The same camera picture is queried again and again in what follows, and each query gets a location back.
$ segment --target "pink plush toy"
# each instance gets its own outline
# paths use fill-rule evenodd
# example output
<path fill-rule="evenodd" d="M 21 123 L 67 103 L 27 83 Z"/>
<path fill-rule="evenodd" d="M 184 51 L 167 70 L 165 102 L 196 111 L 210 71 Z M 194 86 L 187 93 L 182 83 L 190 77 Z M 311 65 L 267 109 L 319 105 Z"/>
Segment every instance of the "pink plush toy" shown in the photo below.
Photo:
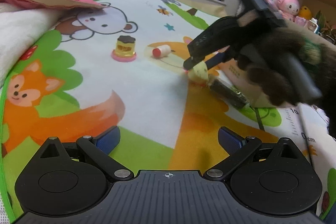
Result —
<path fill-rule="evenodd" d="M 283 18 L 294 21 L 294 17 L 298 14 L 300 4 L 298 0 L 276 0 L 279 12 Z"/>

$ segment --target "potted plant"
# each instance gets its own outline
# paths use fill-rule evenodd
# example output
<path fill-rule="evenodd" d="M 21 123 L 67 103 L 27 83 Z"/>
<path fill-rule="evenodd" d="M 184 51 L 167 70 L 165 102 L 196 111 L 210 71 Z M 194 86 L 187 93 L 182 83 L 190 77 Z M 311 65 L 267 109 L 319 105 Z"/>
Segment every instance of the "potted plant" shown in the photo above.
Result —
<path fill-rule="evenodd" d="M 317 19 L 317 24 L 320 28 L 321 36 L 329 41 L 330 43 L 335 45 L 336 41 L 336 25 L 330 25 L 328 21 L 326 21 L 325 16 L 319 11 L 315 18 Z"/>
<path fill-rule="evenodd" d="M 330 26 L 328 21 L 325 22 L 324 28 L 320 30 L 322 37 L 335 45 L 336 41 L 336 25 Z"/>

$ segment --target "blue star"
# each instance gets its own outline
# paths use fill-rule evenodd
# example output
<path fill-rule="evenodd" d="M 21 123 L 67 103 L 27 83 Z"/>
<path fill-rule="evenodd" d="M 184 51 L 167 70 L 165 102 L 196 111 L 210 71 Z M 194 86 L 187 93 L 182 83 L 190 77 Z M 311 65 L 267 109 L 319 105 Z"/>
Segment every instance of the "blue star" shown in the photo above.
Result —
<path fill-rule="evenodd" d="M 164 25 L 164 26 L 168 29 L 168 31 L 175 31 L 174 30 L 174 26 L 171 26 L 168 23 L 166 25 Z"/>

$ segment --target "metal screw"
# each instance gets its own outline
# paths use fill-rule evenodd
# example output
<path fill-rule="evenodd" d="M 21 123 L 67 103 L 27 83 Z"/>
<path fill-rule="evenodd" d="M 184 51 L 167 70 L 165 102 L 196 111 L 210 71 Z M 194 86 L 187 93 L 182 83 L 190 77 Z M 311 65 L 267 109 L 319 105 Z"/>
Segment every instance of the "metal screw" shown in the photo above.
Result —
<path fill-rule="evenodd" d="M 210 169 L 207 171 L 207 175 L 212 178 L 219 178 L 223 175 L 223 172 L 219 169 Z"/>
<path fill-rule="evenodd" d="M 129 170 L 126 169 L 119 169 L 116 172 L 114 172 L 114 175 L 118 178 L 126 178 L 131 174 Z"/>

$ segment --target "stuffed toy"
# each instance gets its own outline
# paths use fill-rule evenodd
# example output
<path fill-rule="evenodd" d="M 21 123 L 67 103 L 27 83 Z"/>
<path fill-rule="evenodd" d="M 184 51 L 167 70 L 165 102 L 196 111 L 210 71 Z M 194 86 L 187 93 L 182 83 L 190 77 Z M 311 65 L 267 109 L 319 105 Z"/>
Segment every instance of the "stuffed toy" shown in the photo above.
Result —
<path fill-rule="evenodd" d="M 299 15 L 297 15 L 295 17 L 295 23 L 298 24 L 298 25 L 300 25 L 300 26 L 305 26 L 306 22 L 307 22 L 307 20 L 305 18 L 303 18 L 303 17 L 300 17 Z"/>
<path fill-rule="evenodd" d="M 298 0 L 276 0 L 275 3 L 283 18 L 294 21 L 300 8 Z"/>
<path fill-rule="evenodd" d="M 311 11 L 309 10 L 307 6 L 302 6 L 297 16 L 302 17 L 306 20 L 311 20 L 311 18 L 313 17 L 313 14 L 311 13 Z"/>

